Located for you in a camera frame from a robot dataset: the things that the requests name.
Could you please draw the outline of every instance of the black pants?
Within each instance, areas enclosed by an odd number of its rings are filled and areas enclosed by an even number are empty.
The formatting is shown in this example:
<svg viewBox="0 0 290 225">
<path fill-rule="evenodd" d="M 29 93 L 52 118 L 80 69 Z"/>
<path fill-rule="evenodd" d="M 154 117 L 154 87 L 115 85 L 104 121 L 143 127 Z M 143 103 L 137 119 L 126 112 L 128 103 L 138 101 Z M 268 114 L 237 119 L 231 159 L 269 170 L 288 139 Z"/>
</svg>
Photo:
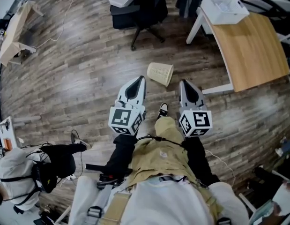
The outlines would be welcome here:
<svg viewBox="0 0 290 225">
<path fill-rule="evenodd" d="M 135 136 L 119 135 L 115 140 L 116 149 L 106 166 L 126 170 L 132 160 L 134 145 L 137 143 Z M 220 180 L 211 173 L 208 161 L 205 158 L 203 145 L 198 137 L 186 138 L 182 147 L 187 151 L 188 165 L 204 185 L 209 186 Z"/>
<path fill-rule="evenodd" d="M 70 145 L 44 146 L 41 148 L 49 156 L 52 165 L 55 167 L 56 175 L 59 178 L 66 178 L 75 172 L 76 165 L 72 154 L 83 152 L 86 149 L 85 145 L 76 143 Z"/>
<path fill-rule="evenodd" d="M 272 199 L 281 186 L 283 178 L 267 172 L 261 167 L 255 168 L 254 173 L 258 178 L 264 180 L 264 183 L 251 180 L 249 188 L 252 188 L 264 200 Z"/>
</svg>

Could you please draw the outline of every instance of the person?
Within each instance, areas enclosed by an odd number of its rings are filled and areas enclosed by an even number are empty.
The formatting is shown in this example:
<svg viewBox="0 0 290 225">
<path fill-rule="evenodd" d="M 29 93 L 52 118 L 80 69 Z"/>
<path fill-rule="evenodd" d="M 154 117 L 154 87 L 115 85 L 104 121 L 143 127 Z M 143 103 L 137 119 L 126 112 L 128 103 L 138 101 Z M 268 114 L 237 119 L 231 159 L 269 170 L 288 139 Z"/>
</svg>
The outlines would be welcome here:
<svg viewBox="0 0 290 225">
<path fill-rule="evenodd" d="M 167 114 L 168 105 L 163 103 L 155 138 L 115 138 L 116 148 L 105 167 L 110 171 L 130 167 L 132 173 L 111 190 L 98 224 L 248 224 L 244 204 L 211 172 L 199 138 L 184 139 Z M 98 206 L 94 201 L 102 202 L 94 186 L 88 177 L 79 178 L 68 224 L 84 224 L 92 206 Z"/>
<path fill-rule="evenodd" d="M 59 178 L 72 175 L 76 170 L 72 154 L 89 150 L 91 146 L 77 138 L 78 135 L 75 136 L 73 132 L 71 136 L 74 138 L 74 142 L 70 145 L 42 146 L 40 149 L 36 149 L 29 154 L 20 148 L 13 148 L 11 151 L 6 152 L 5 156 L 0 159 L 0 179 L 29 176 L 32 173 L 33 165 L 40 161 L 51 163 L 54 167 L 52 172 Z M 0 205 L 4 200 L 11 199 L 10 201 L 16 204 L 15 206 L 18 210 L 30 210 L 39 201 L 39 192 L 33 193 L 28 198 L 29 193 L 35 188 L 35 182 L 32 178 L 12 182 L 0 182 Z"/>
</svg>

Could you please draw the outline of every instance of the chair base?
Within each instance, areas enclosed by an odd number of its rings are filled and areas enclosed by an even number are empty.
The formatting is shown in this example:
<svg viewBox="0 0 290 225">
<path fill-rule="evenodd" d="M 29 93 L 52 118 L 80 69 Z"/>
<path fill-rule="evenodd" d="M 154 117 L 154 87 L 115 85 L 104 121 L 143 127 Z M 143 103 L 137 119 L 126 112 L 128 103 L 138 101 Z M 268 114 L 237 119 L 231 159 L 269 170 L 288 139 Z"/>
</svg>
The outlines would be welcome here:
<svg viewBox="0 0 290 225">
<path fill-rule="evenodd" d="M 132 39 L 132 42 L 131 42 L 131 45 L 130 45 L 130 49 L 131 49 L 131 51 L 135 51 L 135 46 L 134 46 L 134 43 L 135 43 L 135 41 L 136 41 L 136 39 L 137 39 L 137 37 L 138 37 L 138 35 L 140 34 L 140 31 L 141 31 L 142 29 L 140 28 L 140 27 L 137 27 L 137 29 L 136 29 L 136 32 L 135 32 L 135 34 L 134 34 L 134 38 Z M 148 27 L 148 28 L 146 28 L 146 30 L 149 32 L 149 33 L 151 33 L 152 35 L 154 35 L 156 38 L 158 38 L 159 39 L 159 41 L 161 42 L 161 43 L 163 43 L 164 41 L 165 41 L 165 39 L 163 38 L 163 37 L 161 37 L 155 30 L 153 30 L 151 27 Z"/>
</svg>

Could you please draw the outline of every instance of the wooden floor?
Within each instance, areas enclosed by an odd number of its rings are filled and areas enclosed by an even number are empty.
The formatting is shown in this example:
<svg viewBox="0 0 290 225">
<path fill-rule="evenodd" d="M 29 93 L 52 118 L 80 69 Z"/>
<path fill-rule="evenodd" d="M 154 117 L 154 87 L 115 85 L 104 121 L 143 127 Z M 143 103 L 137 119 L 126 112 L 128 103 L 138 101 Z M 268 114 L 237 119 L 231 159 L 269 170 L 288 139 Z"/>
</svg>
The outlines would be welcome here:
<svg viewBox="0 0 290 225">
<path fill-rule="evenodd" d="M 56 39 L 71 0 L 35 0 L 44 18 L 33 15 L 28 27 L 38 46 Z M 192 19 L 178 16 L 176 0 L 167 0 L 169 15 L 155 28 L 164 43 L 146 31 L 141 32 L 132 52 L 129 44 L 135 30 L 112 27 L 108 0 L 74 0 L 65 19 L 65 29 L 57 42 L 49 41 L 22 65 L 8 65 L 1 72 L 2 118 L 41 115 L 42 119 L 16 129 L 26 144 L 69 143 L 72 129 L 95 149 L 82 154 L 83 163 L 104 165 L 113 149 L 115 134 L 108 128 L 110 106 L 120 87 L 128 80 L 146 75 L 151 62 L 174 64 L 168 88 L 147 79 L 145 106 L 147 119 L 139 135 L 153 132 L 157 110 L 162 102 L 170 105 L 177 118 L 178 83 L 188 79 L 202 88 L 228 82 L 217 44 L 200 32 L 186 46 Z M 245 189 L 245 180 L 258 164 L 270 168 L 277 156 L 280 139 L 290 137 L 290 84 L 286 78 L 238 93 L 205 96 L 212 111 L 214 130 L 202 138 L 204 147 L 221 157 L 237 177 L 234 189 Z M 212 171 L 232 183 L 231 171 L 207 154 Z M 76 175 L 81 172 L 80 154 L 75 155 Z M 59 210 L 71 204 L 75 186 L 71 181 L 51 194 L 42 194 L 43 204 Z"/>
</svg>

